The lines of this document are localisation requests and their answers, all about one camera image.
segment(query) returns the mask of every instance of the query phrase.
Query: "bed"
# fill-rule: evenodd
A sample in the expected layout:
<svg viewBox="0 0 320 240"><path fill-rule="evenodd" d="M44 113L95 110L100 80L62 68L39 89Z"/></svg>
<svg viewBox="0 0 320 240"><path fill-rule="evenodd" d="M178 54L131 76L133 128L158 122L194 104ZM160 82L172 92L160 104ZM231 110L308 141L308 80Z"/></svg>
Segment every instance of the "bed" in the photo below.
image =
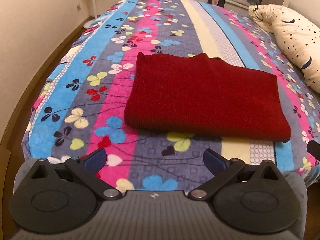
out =
<svg viewBox="0 0 320 240"><path fill-rule="evenodd" d="M123 114L138 52L181 57L205 52L276 75L291 140L209 138L128 127ZM300 70L248 16L194 0L122 0L83 33L48 77L22 147L26 160L53 163L103 147L108 161L97 176L121 191L192 190L212 178L202 160L206 148L247 164L271 159L281 172L297 172L310 185L320 166L306 145L320 137L319 118L316 94Z"/></svg>

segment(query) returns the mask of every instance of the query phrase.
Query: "metal screw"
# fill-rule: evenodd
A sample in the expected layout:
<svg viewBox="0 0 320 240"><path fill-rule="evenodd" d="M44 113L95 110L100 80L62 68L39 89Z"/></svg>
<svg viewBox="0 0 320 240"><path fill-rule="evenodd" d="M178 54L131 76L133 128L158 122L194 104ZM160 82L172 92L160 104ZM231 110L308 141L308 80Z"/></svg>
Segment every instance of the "metal screw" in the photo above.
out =
<svg viewBox="0 0 320 240"><path fill-rule="evenodd" d="M106 197L116 197L119 195L119 191L117 191L116 189L106 189L103 194L106 196Z"/></svg>
<svg viewBox="0 0 320 240"><path fill-rule="evenodd" d="M195 190L191 191L191 196L196 197L196 198L203 198L206 195L207 195L207 193L201 189L195 189Z"/></svg>

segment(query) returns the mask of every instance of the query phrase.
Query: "ribbed gray surface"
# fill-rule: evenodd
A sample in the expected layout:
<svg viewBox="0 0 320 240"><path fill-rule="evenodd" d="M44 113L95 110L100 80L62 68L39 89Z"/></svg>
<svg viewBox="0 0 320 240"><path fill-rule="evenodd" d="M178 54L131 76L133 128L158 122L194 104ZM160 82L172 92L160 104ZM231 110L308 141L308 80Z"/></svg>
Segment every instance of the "ribbed gray surface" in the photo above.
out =
<svg viewBox="0 0 320 240"><path fill-rule="evenodd" d="M189 200L182 191L129 191L106 201L97 214L76 230L36 235L20 230L13 240L297 240L289 231L257 236L221 223L204 202Z"/></svg>

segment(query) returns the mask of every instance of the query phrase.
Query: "pillow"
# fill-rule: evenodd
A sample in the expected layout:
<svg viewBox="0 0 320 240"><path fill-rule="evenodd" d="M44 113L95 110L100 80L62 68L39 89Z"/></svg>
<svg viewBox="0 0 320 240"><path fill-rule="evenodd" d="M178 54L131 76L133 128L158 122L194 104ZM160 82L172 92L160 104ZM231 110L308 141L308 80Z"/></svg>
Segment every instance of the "pillow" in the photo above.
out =
<svg viewBox="0 0 320 240"><path fill-rule="evenodd" d="M124 121L137 129L287 142L277 77L205 53L138 53Z"/></svg>
<svg viewBox="0 0 320 240"><path fill-rule="evenodd" d="M274 33L279 49L303 71L306 84L320 93L320 29L280 5L250 6L249 15L263 30Z"/></svg>

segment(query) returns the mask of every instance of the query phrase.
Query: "red garment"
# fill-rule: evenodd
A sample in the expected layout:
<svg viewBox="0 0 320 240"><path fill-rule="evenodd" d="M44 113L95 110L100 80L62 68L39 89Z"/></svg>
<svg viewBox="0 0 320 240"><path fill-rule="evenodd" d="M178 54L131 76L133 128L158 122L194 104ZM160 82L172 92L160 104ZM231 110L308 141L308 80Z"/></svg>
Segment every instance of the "red garment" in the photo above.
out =
<svg viewBox="0 0 320 240"><path fill-rule="evenodd" d="M287 142L277 78L205 53L137 56L124 121L133 128Z"/></svg>

